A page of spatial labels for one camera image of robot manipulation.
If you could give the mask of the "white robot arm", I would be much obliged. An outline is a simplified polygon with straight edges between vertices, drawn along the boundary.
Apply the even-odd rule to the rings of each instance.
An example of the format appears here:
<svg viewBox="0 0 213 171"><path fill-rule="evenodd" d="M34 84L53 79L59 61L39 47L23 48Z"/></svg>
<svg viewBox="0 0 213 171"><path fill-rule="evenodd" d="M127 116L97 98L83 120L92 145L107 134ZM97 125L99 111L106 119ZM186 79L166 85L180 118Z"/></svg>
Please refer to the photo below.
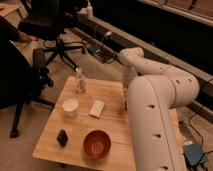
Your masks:
<svg viewBox="0 0 213 171"><path fill-rule="evenodd" d="M170 110L190 104L197 78L173 65L144 57L140 47L119 52L136 171L185 171Z"/></svg>

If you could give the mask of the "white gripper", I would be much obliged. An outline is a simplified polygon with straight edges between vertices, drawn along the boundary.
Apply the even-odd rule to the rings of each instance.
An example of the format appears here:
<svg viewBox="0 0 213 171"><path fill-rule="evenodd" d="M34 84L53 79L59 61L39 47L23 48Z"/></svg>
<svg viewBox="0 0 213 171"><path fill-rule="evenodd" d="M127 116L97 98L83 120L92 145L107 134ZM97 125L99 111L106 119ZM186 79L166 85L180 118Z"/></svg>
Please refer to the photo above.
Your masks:
<svg viewBox="0 0 213 171"><path fill-rule="evenodd" d="M137 77L138 74L133 67L124 66L123 67L123 75L122 75L122 84L124 88L127 88L131 81Z"/></svg>

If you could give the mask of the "person's hand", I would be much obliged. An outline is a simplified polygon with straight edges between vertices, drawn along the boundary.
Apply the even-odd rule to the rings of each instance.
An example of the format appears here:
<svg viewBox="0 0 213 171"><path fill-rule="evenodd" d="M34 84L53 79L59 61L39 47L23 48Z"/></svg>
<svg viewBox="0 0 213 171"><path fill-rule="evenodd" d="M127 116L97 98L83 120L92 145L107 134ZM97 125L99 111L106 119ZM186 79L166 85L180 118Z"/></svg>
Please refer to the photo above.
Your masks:
<svg viewBox="0 0 213 171"><path fill-rule="evenodd" d="M34 36L30 36L24 32L20 32L19 33L19 41L20 42L32 42L32 41L36 41L37 38Z"/></svg>

